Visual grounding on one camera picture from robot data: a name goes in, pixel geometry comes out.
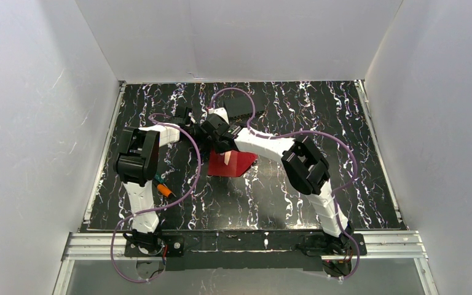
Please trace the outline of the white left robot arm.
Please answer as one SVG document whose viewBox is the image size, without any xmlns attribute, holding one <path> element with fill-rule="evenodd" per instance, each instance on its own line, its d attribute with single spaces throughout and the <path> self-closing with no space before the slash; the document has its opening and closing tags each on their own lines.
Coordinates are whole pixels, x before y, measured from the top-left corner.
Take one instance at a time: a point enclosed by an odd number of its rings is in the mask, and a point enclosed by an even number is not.
<svg viewBox="0 0 472 295">
<path fill-rule="evenodd" d="M 194 120 L 192 109 L 179 106 L 166 121 L 144 128 L 127 127 L 122 130 L 117 147 L 118 155 L 114 171 L 128 193 L 132 216 L 132 229 L 124 238 L 132 245 L 155 251 L 163 247 L 158 233 L 157 211 L 173 207 L 191 195 L 201 174 L 201 155 L 194 136 L 200 131 Z M 177 201 L 156 208 L 152 195 L 152 182 L 157 174 L 159 149 L 162 146 L 189 139 L 197 154 L 197 172 L 191 188 Z"/>
</svg>

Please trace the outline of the red paper envelope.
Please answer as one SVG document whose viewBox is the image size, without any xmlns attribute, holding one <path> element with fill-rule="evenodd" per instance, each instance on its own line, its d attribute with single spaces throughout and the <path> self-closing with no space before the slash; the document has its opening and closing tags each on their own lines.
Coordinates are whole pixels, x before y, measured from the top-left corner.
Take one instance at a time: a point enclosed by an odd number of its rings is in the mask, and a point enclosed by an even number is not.
<svg viewBox="0 0 472 295">
<path fill-rule="evenodd" d="M 224 154 L 218 154 L 214 149 L 212 149 L 208 161 L 207 175 L 238 178 L 246 173 L 257 159 L 257 154 L 231 151 L 230 162 L 228 165 L 225 165 Z"/>
</svg>

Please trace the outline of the peach lined letter paper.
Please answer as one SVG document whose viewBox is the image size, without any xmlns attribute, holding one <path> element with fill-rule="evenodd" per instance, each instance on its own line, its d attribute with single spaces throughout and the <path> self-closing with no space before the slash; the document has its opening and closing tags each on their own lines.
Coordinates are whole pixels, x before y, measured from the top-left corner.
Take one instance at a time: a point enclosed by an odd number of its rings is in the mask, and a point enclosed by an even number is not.
<svg viewBox="0 0 472 295">
<path fill-rule="evenodd" d="M 228 165 L 230 162 L 231 152 L 227 151 L 224 153 L 224 164 Z"/>
</svg>

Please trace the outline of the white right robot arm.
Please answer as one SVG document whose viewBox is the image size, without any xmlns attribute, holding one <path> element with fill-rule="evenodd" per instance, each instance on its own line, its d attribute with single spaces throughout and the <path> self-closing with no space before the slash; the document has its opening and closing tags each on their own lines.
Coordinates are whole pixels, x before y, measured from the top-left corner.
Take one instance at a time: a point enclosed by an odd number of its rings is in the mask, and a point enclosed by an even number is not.
<svg viewBox="0 0 472 295">
<path fill-rule="evenodd" d="M 218 154 L 249 152 L 280 164 L 290 185 L 314 207 L 327 245 L 337 253 L 350 246 L 353 230 L 332 195 L 329 163 L 312 139 L 300 133 L 279 136 L 231 125 L 218 112 L 210 113 L 200 126 Z"/>
</svg>

